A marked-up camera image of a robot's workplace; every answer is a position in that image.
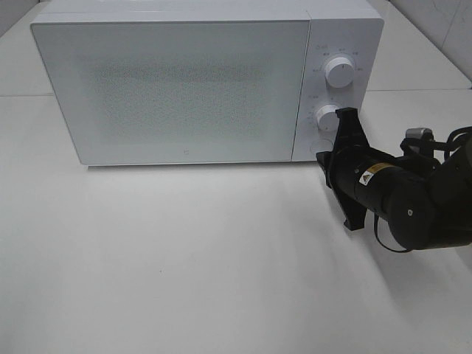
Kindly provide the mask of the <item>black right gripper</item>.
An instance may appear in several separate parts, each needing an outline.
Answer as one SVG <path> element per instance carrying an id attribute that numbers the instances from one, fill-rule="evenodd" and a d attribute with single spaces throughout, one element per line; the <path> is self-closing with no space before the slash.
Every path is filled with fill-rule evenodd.
<path id="1" fill-rule="evenodd" d="M 327 171 L 327 182 L 344 214 L 344 226 L 350 231 L 364 228 L 367 209 L 372 206 L 368 188 L 360 182 L 366 171 L 369 143 L 361 127 L 358 109 L 336 110 L 339 131 L 333 151 L 316 154 L 319 166 Z"/>

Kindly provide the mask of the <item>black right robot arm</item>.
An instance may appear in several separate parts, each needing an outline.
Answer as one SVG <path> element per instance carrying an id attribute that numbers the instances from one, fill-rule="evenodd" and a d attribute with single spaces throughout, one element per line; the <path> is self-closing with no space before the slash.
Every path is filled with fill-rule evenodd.
<path id="1" fill-rule="evenodd" d="M 316 159 L 350 231 L 368 211 L 384 219 L 400 252 L 471 244 L 471 128 L 438 142 L 428 128 L 411 128 L 395 157 L 369 145 L 354 108 L 336 110 L 333 148 Z"/>

